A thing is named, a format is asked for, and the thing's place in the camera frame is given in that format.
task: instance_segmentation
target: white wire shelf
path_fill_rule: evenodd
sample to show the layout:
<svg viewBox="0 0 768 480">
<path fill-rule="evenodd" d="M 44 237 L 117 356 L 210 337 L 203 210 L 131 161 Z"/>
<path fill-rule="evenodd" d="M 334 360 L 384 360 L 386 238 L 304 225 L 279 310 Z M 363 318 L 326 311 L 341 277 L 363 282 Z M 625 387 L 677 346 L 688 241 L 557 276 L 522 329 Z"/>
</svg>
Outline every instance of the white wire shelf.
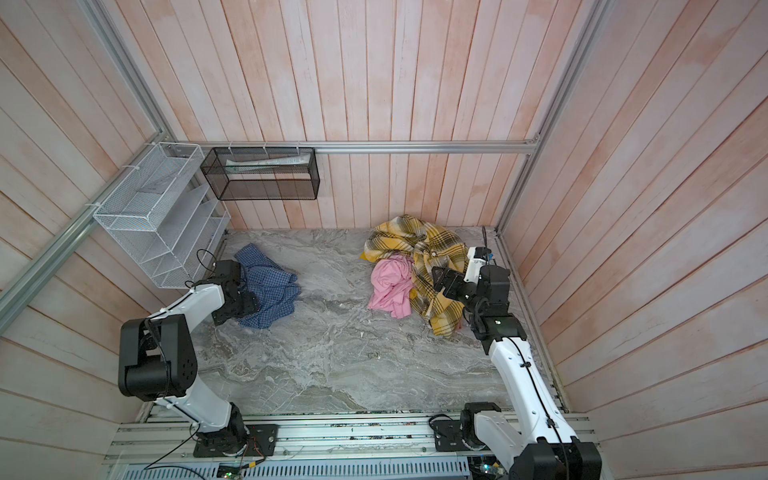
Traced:
<svg viewBox="0 0 768 480">
<path fill-rule="evenodd" d="M 158 144 L 94 214 L 162 288 L 183 289 L 200 280 L 206 270 L 198 250 L 216 250 L 229 223 L 223 204 L 206 201 L 207 184 L 188 187 L 202 161 L 199 145 Z M 211 261 L 210 256 L 201 259 Z"/>
</svg>

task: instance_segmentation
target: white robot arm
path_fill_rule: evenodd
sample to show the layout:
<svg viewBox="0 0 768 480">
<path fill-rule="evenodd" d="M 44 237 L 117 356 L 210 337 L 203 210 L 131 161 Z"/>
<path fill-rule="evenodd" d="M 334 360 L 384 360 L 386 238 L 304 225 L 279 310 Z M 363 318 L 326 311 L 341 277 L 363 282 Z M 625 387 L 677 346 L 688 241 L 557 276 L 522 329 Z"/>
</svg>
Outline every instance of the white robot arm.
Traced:
<svg viewBox="0 0 768 480">
<path fill-rule="evenodd" d="M 474 449 L 488 446 L 512 478 L 597 480 L 600 454 L 593 443 L 578 441 L 555 405 L 522 325 L 508 312 L 509 270 L 489 264 L 490 256 L 487 247 L 470 248 L 463 277 L 456 270 L 432 269 L 435 290 L 464 303 L 472 332 L 501 373 L 520 425 L 519 432 L 493 403 L 468 403 L 462 411 L 464 443 Z"/>
<path fill-rule="evenodd" d="M 239 409 L 197 375 L 190 332 L 208 317 L 221 324 L 256 312 L 258 306 L 252 293 L 238 290 L 237 262 L 220 261 L 214 269 L 210 278 L 160 312 L 123 325 L 118 386 L 126 396 L 155 402 L 189 420 L 208 454 L 234 456 L 247 446 L 247 429 Z"/>
</svg>

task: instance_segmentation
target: marble floor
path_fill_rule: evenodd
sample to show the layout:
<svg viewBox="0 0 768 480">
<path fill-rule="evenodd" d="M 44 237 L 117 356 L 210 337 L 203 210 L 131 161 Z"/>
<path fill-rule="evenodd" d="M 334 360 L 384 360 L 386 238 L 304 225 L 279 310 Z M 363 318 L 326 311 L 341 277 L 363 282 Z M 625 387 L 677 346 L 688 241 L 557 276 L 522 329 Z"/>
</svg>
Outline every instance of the marble floor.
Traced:
<svg viewBox="0 0 768 480">
<path fill-rule="evenodd" d="M 482 245 L 481 229 L 455 231 L 469 246 Z M 397 320 L 366 308 L 373 265 L 359 255 L 368 235 L 370 230 L 229 235 L 224 258 L 255 243 L 298 275 L 302 293 L 296 312 L 269 329 L 235 320 L 198 326 L 192 337 L 205 383 L 246 414 L 453 410 L 473 401 L 511 407 L 501 377 L 466 323 L 449 337 L 436 337 L 417 314 Z M 488 242 L 498 252 L 491 231 Z M 511 296 L 511 311 L 524 321 Z"/>
</svg>

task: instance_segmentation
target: wooden wall panel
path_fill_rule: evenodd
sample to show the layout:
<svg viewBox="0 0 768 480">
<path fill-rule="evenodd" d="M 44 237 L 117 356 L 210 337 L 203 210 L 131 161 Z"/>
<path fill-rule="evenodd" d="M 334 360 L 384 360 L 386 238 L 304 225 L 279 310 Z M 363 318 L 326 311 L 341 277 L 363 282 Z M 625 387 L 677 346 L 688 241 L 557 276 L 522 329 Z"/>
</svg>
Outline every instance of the wooden wall panel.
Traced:
<svg viewBox="0 0 768 480">
<path fill-rule="evenodd" d="M 617 3 L 503 232 L 616 478 L 765 476 L 766 21 Z"/>
<path fill-rule="evenodd" d="M 76 0 L 0 6 L 0 124 L 6 288 L 155 130 Z M 176 297 L 103 231 L 80 245 L 0 339 L 4 474 L 96 472 L 141 405 L 116 385 L 121 325 Z"/>
<path fill-rule="evenodd" d="M 524 140 L 594 0 L 193 3 L 106 1 L 178 138 Z M 360 228 L 403 213 L 492 225 L 523 160 L 321 156 L 317 200 L 239 200 L 233 225 Z"/>
</svg>

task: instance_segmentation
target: black mesh rack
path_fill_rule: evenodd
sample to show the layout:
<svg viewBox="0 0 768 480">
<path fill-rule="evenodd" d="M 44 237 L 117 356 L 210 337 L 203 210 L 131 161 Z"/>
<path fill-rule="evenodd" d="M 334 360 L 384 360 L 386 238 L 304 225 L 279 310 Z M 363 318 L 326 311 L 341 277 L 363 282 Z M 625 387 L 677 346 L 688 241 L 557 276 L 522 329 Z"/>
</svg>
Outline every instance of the black mesh rack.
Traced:
<svg viewBox="0 0 768 480">
<path fill-rule="evenodd" d="M 219 200 L 315 200 L 320 186 L 308 147 L 215 147 L 201 169 Z"/>
</svg>

